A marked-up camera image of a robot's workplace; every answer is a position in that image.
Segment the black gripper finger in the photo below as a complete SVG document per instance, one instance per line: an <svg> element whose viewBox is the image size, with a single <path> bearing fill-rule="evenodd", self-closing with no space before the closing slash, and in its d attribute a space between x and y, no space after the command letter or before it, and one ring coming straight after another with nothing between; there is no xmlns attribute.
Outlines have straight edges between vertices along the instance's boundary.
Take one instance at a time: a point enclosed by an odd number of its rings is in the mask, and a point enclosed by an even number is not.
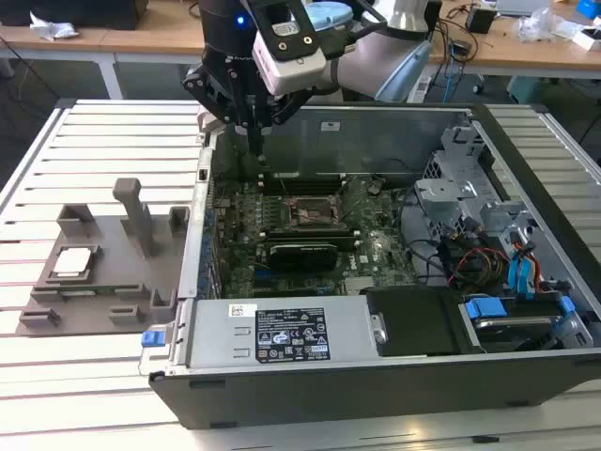
<svg viewBox="0 0 601 451"><path fill-rule="evenodd" d="M313 96L312 88L305 88L283 96L267 91L256 95L256 154L263 154L263 130L288 121Z"/></svg>
<svg viewBox="0 0 601 451"><path fill-rule="evenodd" d="M235 125L246 132L248 149L257 154L257 127L252 106L244 92L242 73L233 67L221 71L208 65L192 69L183 81L184 88L210 113L226 125Z"/></svg>

